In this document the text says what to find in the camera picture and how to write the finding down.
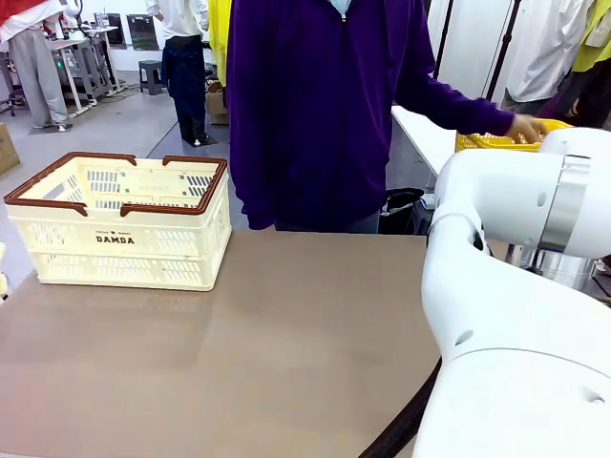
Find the person's left hand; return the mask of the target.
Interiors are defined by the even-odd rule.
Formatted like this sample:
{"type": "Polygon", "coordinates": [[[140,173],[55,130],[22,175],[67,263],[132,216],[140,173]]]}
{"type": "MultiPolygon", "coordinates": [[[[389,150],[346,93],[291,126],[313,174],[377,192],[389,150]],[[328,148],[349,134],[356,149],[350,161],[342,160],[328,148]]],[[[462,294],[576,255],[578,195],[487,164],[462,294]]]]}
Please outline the person's left hand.
{"type": "Polygon", "coordinates": [[[515,114],[506,136],[516,144],[534,144],[540,142],[548,134],[549,131],[541,119],[515,114]]]}

